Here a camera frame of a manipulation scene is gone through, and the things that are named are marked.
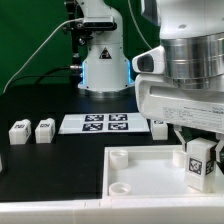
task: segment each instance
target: white cube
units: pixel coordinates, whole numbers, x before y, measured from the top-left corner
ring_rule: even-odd
[[[31,122],[29,120],[17,121],[9,131],[11,145],[25,144],[31,135]]]
[[[151,120],[151,132],[153,140],[168,139],[168,125],[164,121]]]
[[[215,161],[211,160],[210,150],[217,143],[198,138],[187,144],[185,182],[190,187],[211,192],[215,181]]]
[[[36,143],[51,143],[55,134],[55,121],[51,118],[41,120],[35,130]]]

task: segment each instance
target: black sticker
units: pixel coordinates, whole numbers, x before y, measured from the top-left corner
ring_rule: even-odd
[[[84,124],[82,131],[102,131],[103,123]]]
[[[163,121],[154,121],[154,124],[164,124]]]
[[[20,128],[24,128],[25,127],[25,125],[23,125],[23,124],[21,124],[21,125],[16,125],[15,126],[15,128],[18,128],[18,129],[20,129]]]
[[[102,54],[100,55],[100,59],[112,59],[106,47],[104,48]]]
[[[40,125],[40,128],[49,128],[50,127],[50,124],[41,124]]]
[[[128,123],[109,123],[108,130],[109,131],[127,131]]]
[[[109,121],[127,121],[127,114],[112,114],[109,116]]]
[[[202,172],[202,162],[196,159],[190,158],[189,171],[201,175]]]
[[[86,115],[86,122],[103,121],[104,115]]]
[[[206,164],[206,175],[210,174],[211,172],[214,171],[214,166],[215,166],[215,163],[213,160],[207,162]]]

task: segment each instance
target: green wall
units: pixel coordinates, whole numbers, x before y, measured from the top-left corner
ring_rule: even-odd
[[[138,33],[128,10],[127,0],[105,0],[118,9],[124,19],[124,53],[132,59],[148,50]],[[140,14],[140,0],[131,0],[133,10],[147,41],[152,47],[159,45],[159,29]],[[67,20],[63,0],[8,0],[0,1],[0,93],[8,79],[24,64],[40,44],[62,22]],[[20,74],[42,75],[60,66],[70,65],[70,35],[59,31]],[[21,83],[34,83],[29,79]],[[68,82],[64,79],[46,79],[44,82]]]

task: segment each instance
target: metal cylinder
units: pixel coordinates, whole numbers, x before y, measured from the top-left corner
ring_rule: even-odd
[[[224,33],[161,40],[165,49],[166,76],[184,89],[207,89],[209,79],[224,73]]]

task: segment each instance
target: black sign on machine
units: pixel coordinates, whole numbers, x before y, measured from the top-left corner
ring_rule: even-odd
[[[112,59],[106,47],[104,48],[102,54],[100,55],[100,59]]]

